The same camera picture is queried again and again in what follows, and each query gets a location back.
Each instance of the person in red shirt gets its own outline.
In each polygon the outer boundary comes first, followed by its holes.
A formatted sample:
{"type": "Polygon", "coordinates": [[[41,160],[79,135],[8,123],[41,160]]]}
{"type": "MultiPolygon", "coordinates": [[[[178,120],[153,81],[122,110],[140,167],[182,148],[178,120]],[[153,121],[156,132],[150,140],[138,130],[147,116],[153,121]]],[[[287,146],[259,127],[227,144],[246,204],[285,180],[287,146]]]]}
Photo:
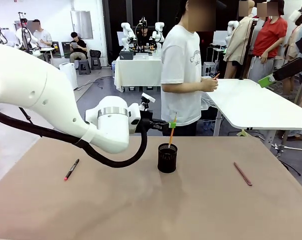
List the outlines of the person in red shirt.
{"type": "Polygon", "coordinates": [[[281,15],[284,15],[284,0],[271,0],[266,4],[267,13],[272,13],[272,17],[267,18],[257,35],[248,75],[248,78],[255,82],[272,73],[274,58],[287,30],[287,22],[281,18],[281,15]],[[274,5],[277,5],[277,13],[272,9],[274,5]]]}

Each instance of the red t-shirt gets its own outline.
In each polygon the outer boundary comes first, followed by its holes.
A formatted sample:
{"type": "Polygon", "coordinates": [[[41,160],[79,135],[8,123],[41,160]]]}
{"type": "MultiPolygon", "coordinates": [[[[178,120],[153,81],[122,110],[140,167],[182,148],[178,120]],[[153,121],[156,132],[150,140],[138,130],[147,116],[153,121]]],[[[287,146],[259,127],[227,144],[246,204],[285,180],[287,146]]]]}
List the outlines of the red t-shirt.
{"type": "MultiPolygon", "coordinates": [[[[286,30],[287,22],[283,18],[280,17],[273,24],[271,24],[271,19],[268,19],[256,37],[253,54],[255,56],[261,56],[265,50],[278,41],[279,38],[285,37],[286,30]]],[[[275,57],[277,51],[278,47],[270,51],[268,57],[275,57]]]]}

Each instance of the black marker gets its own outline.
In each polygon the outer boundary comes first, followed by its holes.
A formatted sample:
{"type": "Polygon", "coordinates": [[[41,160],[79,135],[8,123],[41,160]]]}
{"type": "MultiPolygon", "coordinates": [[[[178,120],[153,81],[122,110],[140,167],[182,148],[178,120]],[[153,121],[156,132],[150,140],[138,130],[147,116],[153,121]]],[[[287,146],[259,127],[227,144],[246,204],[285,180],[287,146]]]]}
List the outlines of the black marker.
{"type": "Polygon", "coordinates": [[[71,167],[70,171],[66,174],[66,177],[64,178],[64,180],[66,181],[70,175],[72,174],[72,172],[74,171],[74,169],[76,168],[77,164],[79,163],[79,159],[76,160],[76,162],[74,163],[74,165],[71,167]]]}

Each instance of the brown tabletop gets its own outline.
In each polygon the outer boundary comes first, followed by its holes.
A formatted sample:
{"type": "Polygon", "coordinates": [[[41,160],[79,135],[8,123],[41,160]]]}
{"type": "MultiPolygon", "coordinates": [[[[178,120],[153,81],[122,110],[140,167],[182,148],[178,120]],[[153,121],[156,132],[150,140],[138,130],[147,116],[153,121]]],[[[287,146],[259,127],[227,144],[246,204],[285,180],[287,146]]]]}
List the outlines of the brown tabletop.
{"type": "MultiPolygon", "coordinates": [[[[123,169],[39,140],[0,181],[0,239],[302,240],[302,187],[259,140],[176,137],[178,169],[166,175],[157,148],[167,140],[149,137],[123,169]]],[[[139,143],[132,137],[125,153],[107,156],[125,160],[139,143]]]]}

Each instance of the black stool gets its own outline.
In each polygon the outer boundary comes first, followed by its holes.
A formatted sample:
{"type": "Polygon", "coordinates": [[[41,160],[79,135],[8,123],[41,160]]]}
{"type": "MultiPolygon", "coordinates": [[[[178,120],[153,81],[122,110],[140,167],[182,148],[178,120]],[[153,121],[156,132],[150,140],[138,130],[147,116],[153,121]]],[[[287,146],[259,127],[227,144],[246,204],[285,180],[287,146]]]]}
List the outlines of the black stool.
{"type": "Polygon", "coordinates": [[[91,66],[92,66],[92,70],[101,70],[102,66],[101,66],[100,58],[91,57],[91,66]]]}
{"type": "Polygon", "coordinates": [[[91,74],[91,68],[89,65],[89,61],[87,60],[80,60],[79,61],[79,74],[84,75],[84,74],[91,74]]]}

